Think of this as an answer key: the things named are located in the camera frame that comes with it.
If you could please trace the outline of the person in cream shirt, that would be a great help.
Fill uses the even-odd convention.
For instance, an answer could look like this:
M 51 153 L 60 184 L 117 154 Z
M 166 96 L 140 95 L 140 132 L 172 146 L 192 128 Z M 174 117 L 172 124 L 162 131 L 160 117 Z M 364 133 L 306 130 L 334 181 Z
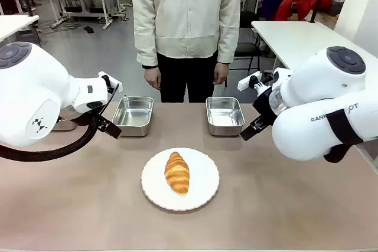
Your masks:
M 216 85 L 220 15 L 241 0 L 132 0 L 134 11 L 155 15 L 157 67 L 164 103 L 203 103 Z

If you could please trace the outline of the person's left forearm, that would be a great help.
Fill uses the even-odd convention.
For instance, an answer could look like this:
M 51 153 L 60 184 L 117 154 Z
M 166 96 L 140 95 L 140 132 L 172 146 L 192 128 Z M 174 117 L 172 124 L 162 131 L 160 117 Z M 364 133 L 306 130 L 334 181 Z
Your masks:
M 239 39 L 240 11 L 235 10 L 231 14 L 220 15 L 219 41 L 217 61 L 223 64 L 233 62 Z

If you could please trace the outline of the small white table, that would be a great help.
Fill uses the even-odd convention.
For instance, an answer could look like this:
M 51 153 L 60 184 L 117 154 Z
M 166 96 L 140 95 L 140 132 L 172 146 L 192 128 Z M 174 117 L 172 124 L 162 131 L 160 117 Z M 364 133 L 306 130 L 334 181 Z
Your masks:
M 0 42 L 39 20 L 39 16 L 0 15 Z

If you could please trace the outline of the person's right forearm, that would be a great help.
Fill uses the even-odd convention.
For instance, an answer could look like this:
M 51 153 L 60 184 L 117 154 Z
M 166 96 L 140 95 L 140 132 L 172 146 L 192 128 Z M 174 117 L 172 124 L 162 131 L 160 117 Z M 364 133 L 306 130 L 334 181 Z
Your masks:
M 154 14 L 134 11 L 134 38 L 137 61 L 146 68 L 155 68 L 158 63 Z

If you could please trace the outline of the person's right hand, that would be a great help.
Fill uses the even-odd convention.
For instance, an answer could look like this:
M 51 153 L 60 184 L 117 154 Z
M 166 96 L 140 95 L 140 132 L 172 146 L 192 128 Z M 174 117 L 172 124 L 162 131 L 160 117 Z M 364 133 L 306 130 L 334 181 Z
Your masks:
M 147 68 L 144 70 L 144 79 L 156 90 L 160 90 L 161 73 L 158 67 Z

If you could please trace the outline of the black folding chair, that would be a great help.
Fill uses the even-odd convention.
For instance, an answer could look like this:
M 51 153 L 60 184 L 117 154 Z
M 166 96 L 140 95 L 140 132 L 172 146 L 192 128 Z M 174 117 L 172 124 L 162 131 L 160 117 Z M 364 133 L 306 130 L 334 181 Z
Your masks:
M 252 22 L 259 21 L 259 17 L 252 11 L 240 12 L 240 28 L 249 29 L 253 31 Z M 249 59 L 249 65 L 245 68 L 231 68 L 230 71 L 248 71 L 256 70 L 260 71 L 260 58 L 262 51 L 259 48 L 260 37 L 256 36 L 254 42 L 238 42 L 236 51 L 234 54 L 235 60 L 247 60 Z

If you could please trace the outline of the golden croissant bread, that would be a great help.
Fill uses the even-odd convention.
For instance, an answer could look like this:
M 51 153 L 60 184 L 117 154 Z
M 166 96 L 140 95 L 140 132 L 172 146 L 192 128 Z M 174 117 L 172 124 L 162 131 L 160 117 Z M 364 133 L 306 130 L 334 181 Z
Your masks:
M 190 186 L 190 171 L 187 163 L 178 152 L 173 152 L 165 166 L 165 179 L 178 195 L 187 195 Z

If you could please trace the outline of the person's left hand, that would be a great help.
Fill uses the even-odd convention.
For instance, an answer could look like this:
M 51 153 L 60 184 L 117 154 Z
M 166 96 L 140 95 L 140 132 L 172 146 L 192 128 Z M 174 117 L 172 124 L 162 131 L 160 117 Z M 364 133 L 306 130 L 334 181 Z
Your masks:
M 217 63 L 214 69 L 214 85 L 223 84 L 229 74 L 229 65 L 224 63 Z

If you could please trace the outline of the large white side table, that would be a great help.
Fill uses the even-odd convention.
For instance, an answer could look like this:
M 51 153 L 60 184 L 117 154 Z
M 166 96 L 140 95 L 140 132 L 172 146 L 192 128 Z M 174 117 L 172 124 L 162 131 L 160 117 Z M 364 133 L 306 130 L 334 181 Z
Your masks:
M 253 21 L 253 29 L 275 54 L 274 68 L 293 69 L 330 46 L 356 46 L 325 25 L 306 21 Z

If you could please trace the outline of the white scalloped plate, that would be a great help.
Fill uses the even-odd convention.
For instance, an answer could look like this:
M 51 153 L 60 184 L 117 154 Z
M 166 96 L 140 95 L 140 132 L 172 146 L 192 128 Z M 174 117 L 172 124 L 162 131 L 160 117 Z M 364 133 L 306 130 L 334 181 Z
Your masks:
M 170 154 L 177 152 L 190 171 L 189 188 L 180 195 L 170 187 L 164 170 Z M 202 207 L 215 196 L 220 175 L 214 161 L 205 153 L 191 148 L 171 148 L 155 154 L 144 166 L 141 186 L 146 197 L 155 205 L 171 211 L 191 211 Z

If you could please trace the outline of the steel rectangular container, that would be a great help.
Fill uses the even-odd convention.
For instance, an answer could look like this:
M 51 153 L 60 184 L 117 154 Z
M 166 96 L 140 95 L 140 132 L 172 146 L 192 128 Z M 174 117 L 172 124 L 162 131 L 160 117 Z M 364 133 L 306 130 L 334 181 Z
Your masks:
M 112 119 L 121 130 L 120 137 L 145 137 L 151 128 L 153 106 L 151 97 L 122 98 Z
M 53 127 L 52 131 L 55 132 L 69 132 L 74 130 L 77 127 L 75 123 L 73 123 L 71 120 L 63 119 L 62 117 L 58 117 L 58 120 Z
M 238 99 L 209 97 L 206 100 L 208 131 L 213 136 L 239 136 L 245 118 Z

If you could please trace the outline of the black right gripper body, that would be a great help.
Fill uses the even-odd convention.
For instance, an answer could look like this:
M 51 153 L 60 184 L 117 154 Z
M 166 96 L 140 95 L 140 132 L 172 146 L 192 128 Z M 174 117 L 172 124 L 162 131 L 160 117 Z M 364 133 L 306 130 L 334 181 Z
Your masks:
M 258 94 L 257 99 L 253 103 L 253 107 L 260 114 L 260 116 L 252 122 L 254 127 L 268 127 L 272 126 L 277 118 L 269 104 L 269 96 L 272 92 L 271 88 L 267 88 L 261 94 Z

